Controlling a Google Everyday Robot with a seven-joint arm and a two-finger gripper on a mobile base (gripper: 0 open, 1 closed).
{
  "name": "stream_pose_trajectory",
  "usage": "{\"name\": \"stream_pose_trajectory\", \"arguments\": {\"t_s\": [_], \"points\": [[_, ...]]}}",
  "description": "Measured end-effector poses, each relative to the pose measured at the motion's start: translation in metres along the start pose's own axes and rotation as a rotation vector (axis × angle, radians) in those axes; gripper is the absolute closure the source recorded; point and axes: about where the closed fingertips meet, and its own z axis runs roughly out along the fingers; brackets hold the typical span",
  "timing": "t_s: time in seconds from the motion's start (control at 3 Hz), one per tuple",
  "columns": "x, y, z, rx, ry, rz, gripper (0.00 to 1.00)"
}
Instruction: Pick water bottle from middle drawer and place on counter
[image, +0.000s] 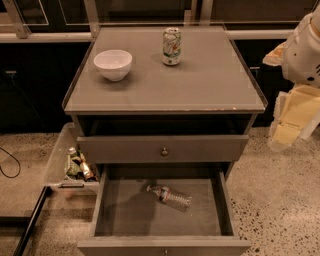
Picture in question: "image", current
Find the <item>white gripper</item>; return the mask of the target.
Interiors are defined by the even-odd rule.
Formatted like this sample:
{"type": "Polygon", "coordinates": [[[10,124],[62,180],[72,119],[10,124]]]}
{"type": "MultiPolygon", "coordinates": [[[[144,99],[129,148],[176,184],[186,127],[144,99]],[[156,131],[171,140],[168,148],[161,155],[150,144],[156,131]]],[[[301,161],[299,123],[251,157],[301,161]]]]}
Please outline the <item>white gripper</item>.
{"type": "Polygon", "coordinates": [[[288,93],[280,91],[276,98],[268,146],[280,152],[298,138],[308,139],[320,124],[320,88],[313,87],[320,86],[319,15],[306,15],[286,42],[266,54],[262,62],[282,65],[284,78],[297,84],[288,93]]]}

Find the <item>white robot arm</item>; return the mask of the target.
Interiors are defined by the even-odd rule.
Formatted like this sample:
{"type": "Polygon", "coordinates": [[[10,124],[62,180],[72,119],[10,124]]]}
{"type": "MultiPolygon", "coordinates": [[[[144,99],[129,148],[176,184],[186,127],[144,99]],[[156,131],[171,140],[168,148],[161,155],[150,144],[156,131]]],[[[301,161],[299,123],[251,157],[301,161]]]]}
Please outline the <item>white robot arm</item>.
{"type": "Polygon", "coordinates": [[[269,129],[268,146],[280,152],[298,138],[306,140],[319,124],[320,6],[307,14],[263,63],[280,66],[283,77],[294,84],[288,92],[279,92],[269,129]]]}

